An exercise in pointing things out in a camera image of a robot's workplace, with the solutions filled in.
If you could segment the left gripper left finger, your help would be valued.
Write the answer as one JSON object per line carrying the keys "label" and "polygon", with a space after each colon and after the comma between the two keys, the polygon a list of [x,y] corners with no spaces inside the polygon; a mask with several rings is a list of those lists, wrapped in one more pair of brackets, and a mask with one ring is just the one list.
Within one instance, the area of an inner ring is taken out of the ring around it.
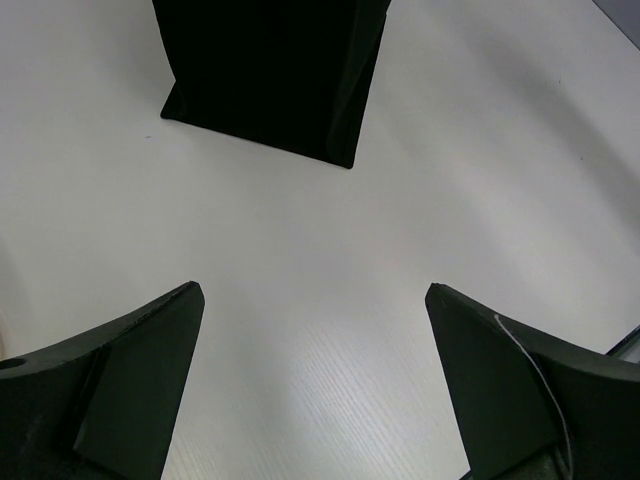
{"label": "left gripper left finger", "polygon": [[204,313],[187,282],[1,363],[4,479],[158,479]]}

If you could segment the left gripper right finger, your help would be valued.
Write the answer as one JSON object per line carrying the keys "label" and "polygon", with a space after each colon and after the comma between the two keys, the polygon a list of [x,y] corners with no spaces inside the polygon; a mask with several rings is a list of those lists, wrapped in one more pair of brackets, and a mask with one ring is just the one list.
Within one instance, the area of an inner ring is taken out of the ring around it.
{"label": "left gripper right finger", "polygon": [[636,479],[639,366],[498,314],[425,297],[468,479]]}

